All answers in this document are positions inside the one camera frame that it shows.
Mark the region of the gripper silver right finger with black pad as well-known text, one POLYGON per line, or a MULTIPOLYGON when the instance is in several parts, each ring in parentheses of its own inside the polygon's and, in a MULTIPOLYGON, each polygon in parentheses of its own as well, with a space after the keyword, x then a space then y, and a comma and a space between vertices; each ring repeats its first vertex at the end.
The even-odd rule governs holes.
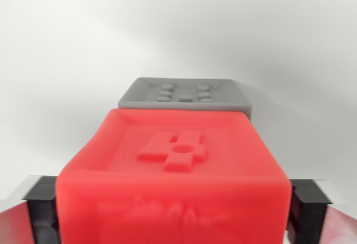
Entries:
POLYGON ((290 243, 356 243, 356 204, 326 180, 292 179, 290 243))

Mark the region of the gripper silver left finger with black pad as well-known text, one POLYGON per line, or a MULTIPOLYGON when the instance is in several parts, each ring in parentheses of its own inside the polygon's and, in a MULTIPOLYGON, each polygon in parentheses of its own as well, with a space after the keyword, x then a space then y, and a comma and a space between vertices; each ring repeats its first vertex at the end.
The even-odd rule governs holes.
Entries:
POLYGON ((1 243, 60 243, 56 176, 28 176, 1 199, 1 243))

